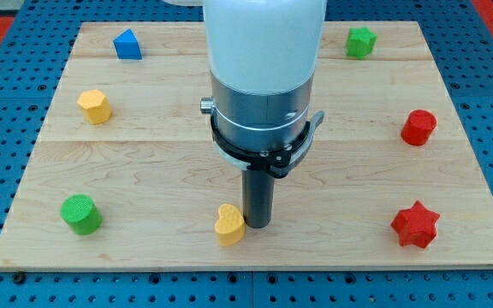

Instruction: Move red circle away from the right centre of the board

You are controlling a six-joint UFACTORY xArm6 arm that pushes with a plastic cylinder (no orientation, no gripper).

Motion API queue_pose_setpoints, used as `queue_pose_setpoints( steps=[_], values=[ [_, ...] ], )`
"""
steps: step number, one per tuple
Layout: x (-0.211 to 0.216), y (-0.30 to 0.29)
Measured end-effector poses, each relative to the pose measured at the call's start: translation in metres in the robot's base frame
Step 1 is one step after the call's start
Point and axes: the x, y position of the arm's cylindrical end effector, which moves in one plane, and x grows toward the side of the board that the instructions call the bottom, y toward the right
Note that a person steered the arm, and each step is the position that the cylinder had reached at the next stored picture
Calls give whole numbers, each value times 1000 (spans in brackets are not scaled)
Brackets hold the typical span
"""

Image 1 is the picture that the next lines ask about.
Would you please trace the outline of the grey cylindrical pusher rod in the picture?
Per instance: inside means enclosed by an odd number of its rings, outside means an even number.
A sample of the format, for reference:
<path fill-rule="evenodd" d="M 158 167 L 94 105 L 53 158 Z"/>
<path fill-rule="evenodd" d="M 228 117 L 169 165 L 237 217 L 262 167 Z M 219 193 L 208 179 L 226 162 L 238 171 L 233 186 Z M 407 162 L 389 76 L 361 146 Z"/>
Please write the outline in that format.
<path fill-rule="evenodd" d="M 250 228 L 264 228 L 271 220 L 275 178 L 264 171 L 243 171 L 242 208 Z"/>

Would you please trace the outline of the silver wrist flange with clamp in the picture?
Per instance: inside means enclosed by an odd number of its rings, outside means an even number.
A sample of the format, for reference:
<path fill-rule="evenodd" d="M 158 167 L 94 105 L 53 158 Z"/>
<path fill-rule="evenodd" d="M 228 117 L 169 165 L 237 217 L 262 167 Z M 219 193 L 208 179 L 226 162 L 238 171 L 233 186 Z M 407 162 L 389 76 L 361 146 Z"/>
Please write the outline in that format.
<path fill-rule="evenodd" d="M 211 76 L 212 96 L 201 112 L 211 121 L 212 139 L 224 159 L 243 171 L 262 171 L 281 179 L 296 168 L 312 146 L 324 120 L 308 119 L 312 79 L 288 92 L 251 94 Z"/>

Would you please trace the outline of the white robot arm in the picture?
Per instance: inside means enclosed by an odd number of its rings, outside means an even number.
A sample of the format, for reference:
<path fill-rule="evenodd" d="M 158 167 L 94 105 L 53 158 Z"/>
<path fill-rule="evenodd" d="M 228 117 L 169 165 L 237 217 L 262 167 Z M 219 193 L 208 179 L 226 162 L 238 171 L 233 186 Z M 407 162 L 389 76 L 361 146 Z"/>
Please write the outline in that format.
<path fill-rule="evenodd" d="M 274 181 L 306 156 L 324 113 L 309 116 L 325 0 L 201 0 L 220 155 L 242 172 L 246 224 L 271 220 Z"/>

